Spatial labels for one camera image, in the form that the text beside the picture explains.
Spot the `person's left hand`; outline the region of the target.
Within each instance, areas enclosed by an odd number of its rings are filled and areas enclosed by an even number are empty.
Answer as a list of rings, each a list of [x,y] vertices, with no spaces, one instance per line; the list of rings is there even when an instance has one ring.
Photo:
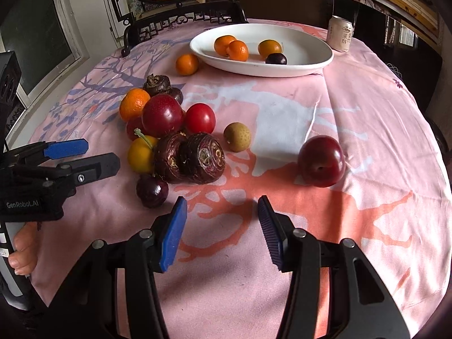
[[[38,223],[27,222],[13,240],[15,252],[8,258],[16,275],[30,275],[38,264],[39,240]]]

